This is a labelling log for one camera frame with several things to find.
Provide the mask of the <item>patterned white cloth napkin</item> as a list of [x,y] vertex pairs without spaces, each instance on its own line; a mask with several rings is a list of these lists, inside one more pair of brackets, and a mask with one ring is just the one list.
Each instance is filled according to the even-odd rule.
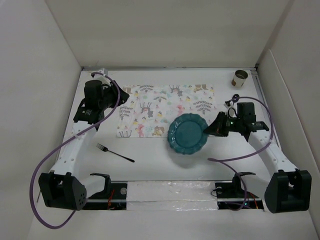
[[212,85],[125,85],[129,95],[119,108],[119,138],[166,137],[170,124],[183,114],[196,114],[209,124],[217,112]]

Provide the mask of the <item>teal scalloped plate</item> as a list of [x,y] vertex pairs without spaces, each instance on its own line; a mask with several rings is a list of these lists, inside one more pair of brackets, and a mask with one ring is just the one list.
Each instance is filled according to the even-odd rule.
[[208,134],[204,130],[208,124],[204,118],[194,113],[184,113],[170,124],[167,131],[169,147],[177,154],[193,155],[207,143]]

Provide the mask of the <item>black spoon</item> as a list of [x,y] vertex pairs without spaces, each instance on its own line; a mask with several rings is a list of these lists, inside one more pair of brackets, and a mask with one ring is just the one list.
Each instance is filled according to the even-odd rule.
[[239,99],[240,99],[240,96],[238,94],[234,94],[231,100],[233,103],[236,103],[239,101]]

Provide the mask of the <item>brown paper cup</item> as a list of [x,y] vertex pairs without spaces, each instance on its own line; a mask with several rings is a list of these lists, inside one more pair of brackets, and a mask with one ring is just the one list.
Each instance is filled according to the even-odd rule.
[[235,88],[241,88],[247,80],[248,76],[249,74],[245,70],[236,70],[231,80],[232,86],[234,86]]

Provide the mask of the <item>black fork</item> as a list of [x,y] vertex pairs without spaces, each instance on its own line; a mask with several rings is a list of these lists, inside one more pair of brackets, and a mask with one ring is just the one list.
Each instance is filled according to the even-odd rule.
[[96,147],[98,148],[98,149],[100,149],[101,151],[103,151],[103,152],[105,152],[105,153],[112,153],[112,154],[114,154],[114,155],[116,155],[116,156],[118,156],[118,157],[121,157],[121,158],[123,158],[123,159],[125,159],[125,160],[127,160],[127,161],[129,161],[129,162],[131,162],[131,163],[135,163],[135,160],[133,160],[133,159],[131,159],[131,158],[128,158],[128,157],[126,157],[126,156],[123,156],[123,155],[121,155],[121,154],[118,154],[118,153],[116,153],[116,152],[114,152],[114,151],[111,151],[111,150],[109,150],[106,146],[104,146],[104,145],[102,145],[102,144],[100,144],[100,143],[97,143],[96,144]]

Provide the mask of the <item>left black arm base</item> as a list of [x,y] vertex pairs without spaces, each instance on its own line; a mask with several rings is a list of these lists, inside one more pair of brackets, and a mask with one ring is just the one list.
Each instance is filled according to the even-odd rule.
[[82,210],[91,211],[120,211],[127,209],[128,183],[125,181],[112,181],[108,190],[87,195],[86,204]]

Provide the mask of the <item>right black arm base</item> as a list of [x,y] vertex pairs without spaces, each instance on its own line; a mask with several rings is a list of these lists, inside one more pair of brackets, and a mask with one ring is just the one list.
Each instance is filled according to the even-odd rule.
[[237,211],[244,203],[242,210],[264,210],[264,204],[261,198],[240,188],[236,188],[231,181],[215,182],[214,188],[210,194],[216,198],[219,210]]

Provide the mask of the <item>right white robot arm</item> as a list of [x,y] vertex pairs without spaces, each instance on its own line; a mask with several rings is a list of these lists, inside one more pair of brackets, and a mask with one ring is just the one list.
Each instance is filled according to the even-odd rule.
[[231,184],[237,197],[252,193],[264,200],[268,210],[275,213],[307,211],[310,206],[312,176],[300,170],[273,142],[274,129],[263,121],[257,121],[253,102],[237,103],[237,113],[231,117],[219,112],[213,123],[203,133],[227,137],[230,132],[239,133],[255,149],[270,175],[264,180],[255,173],[235,173],[239,179]]

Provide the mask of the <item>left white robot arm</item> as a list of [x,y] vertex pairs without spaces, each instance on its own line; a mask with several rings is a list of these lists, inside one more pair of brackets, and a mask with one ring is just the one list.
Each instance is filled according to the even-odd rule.
[[85,83],[84,99],[73,118],[73,139],[66,144],[50,172],[42,173],[38,179],[47,207],[79,211],[88,198],[98,196],[104,199],[111,194],[108,174],[91,173],[80,180],[80,166],[101,121],[105,119],[105,110],[116,109],[128,98],[129,95],[115,81],[103,83],[94,79]]

